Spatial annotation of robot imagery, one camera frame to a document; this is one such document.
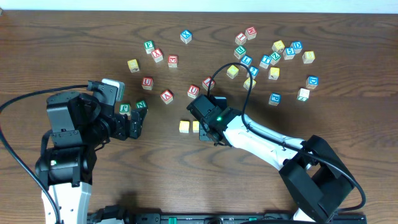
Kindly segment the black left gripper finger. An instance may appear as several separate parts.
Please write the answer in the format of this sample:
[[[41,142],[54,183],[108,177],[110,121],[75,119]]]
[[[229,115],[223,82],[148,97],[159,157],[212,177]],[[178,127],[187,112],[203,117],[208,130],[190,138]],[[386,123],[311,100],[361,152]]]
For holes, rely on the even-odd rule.
[[[132,110],[129,137],[137,139],[142,131],[142,110]]]
[[[138,112],[139,112],[141,120],[144,120],[146,117],[146,114],[148,112],[148,107],[139,108]]]

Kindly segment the yellow O block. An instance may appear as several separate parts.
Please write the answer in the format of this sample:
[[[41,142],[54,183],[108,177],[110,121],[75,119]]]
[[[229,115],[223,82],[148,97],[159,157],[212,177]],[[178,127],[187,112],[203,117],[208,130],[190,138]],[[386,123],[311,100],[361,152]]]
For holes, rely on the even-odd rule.
[[[200,123],[198,121],[193,121],[192,129],[194,133],[199,133],[200,131]]]

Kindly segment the yellow C block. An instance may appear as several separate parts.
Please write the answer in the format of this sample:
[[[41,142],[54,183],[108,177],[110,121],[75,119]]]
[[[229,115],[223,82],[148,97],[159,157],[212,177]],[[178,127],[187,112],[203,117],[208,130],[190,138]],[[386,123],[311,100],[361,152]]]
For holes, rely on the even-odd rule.
[[[180,121],[179,132],[180,133],[189,133],[190,132],[190,122],[189,121]]]

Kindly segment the blue L block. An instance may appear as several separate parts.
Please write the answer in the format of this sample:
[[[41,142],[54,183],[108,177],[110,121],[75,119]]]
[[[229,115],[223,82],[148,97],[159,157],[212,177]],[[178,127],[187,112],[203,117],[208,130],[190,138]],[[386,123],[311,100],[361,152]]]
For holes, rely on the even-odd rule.
[[[241,67],[247,67],[250,68],[251,63],[252,63],[252,57],[248,55],[244,55],[240,61]]]

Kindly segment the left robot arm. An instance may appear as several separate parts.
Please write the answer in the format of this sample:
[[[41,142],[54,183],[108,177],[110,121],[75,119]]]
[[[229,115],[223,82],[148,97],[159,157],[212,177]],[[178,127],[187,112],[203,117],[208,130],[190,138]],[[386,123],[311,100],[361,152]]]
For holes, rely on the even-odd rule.
[[[77,91],[47,99],[54,146],[42,148],[35,171],[50,194],[44,200],[47,223],[86,223],[91,197],[96,148],[112,138],[121,141],[141,135],[147,108],[130,115],[114,112],[113,94]]]

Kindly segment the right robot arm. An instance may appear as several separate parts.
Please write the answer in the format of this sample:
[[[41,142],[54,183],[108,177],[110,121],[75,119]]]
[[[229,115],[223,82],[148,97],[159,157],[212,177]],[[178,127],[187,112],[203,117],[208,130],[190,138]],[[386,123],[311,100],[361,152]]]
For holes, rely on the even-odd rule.
[[[332,220],[354,189],[352,174],[319,136],[304,141],[277,133],[228,107],[224,97],[200,95],[187,110],[199,121],[207,140],[248,151],[278,170],[299,207],[294,220]]]

